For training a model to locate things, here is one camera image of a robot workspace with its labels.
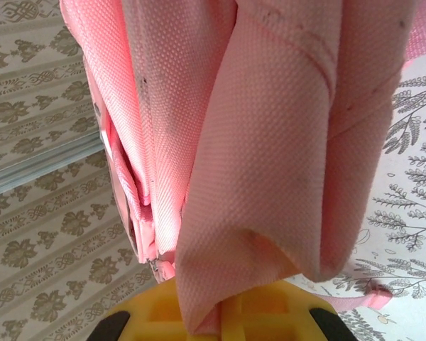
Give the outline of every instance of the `pink strap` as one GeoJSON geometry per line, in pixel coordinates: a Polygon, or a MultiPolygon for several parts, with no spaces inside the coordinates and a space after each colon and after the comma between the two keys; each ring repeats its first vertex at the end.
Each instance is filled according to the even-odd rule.
{"type": "Polygon", "coordinates": [[[175,276],[175,268],[169,261],[161,261],[157,259],[155,261],[155,269],[153,270],[156,281],[158,283],[172,278],[175,276]]]}
{"type": "Polygon", "coordinates": [[[362,297],[340,298],[326,295],[316,295],[333,306],[337,312],[352,310],[358,307],[369,307],[374,309],[383,308],[390,302],[393,295],[385,290],[372,290],[362,297]]]}

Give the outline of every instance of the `yellow plastic object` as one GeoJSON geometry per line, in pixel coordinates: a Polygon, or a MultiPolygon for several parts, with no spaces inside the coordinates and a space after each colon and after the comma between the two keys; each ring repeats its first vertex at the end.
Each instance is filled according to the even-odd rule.
{"type": "MultiPolygon", "coordinates": [[[[166,281],[131,300],[112,308],[107,316],[125,313],[128,317],[119,327],[115,337],[106,337],[104,325],[97,336],[90,335],[88,341],[328,341],[311,310],[321,308],[334,321],[327,321],[331,335],[331,325],[342,323],[333,307],[317,296],[285,281],[251,289],[231,297],[221,303],[221,337],[188,335],[180,314],[175,280],[166,281]]],[[[116,321],[109,327],[116,328],[116,321]]],[[[344,331],[345,325],[334,329],[334,333],[344,331]]],[[[335,340],[356,340],[349,334],[338,335],[335,340]]]]}

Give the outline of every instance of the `woven fabric texture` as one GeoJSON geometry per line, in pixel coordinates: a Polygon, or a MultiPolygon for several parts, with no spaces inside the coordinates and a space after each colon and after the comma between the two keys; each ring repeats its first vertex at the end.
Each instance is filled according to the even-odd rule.
{"type": "Polygon", "coordinates": [[[176,268],[189,331],[214,331],[215,305],[247,288],[341,271],[409,39],[410,58],[426,52],[426,2],[417,16],[397,0],[61,4],[138,259],[176,268]]]}

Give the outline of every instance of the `fabric fold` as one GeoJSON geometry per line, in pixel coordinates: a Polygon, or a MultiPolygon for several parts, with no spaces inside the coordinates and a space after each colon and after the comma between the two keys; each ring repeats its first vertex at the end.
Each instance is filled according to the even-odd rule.
{"type": "Polygon", "coordinates": [[[145,136],[155,245],[167,270],[167,262],[174,262],[197,143],[236,4],[122,2],[145,136]]]}
{"type": "Polygon", "coordinates": [[[214,306],[251,287],[342,270],[390,124],[414,8],[238,3],[177,245],[190,332],[211,331],[214,306]]]}

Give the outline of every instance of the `wallpaper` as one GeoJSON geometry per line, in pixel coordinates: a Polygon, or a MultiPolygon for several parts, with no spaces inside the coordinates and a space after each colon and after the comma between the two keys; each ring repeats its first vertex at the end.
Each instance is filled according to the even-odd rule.
{"type": "Polygon", "coordinates": [[[58,0],[0,1],[0,170],[96,130],[58,0]]]}
{"type": "Polygon", "coordinates": [[[0,194],[0,341],[86,340],[108,309],[153,285],[104,152],[0,194]]]}
{"type": "Polygon", "coordinates": [[[426,340],[426,56],[404,70],[393,108],[366,217],[344,273],[317,284],[303,276],[289,279],[322,295],[391,291],[394,298],[382,310],[341,314],[360,341],[426,340]]]}

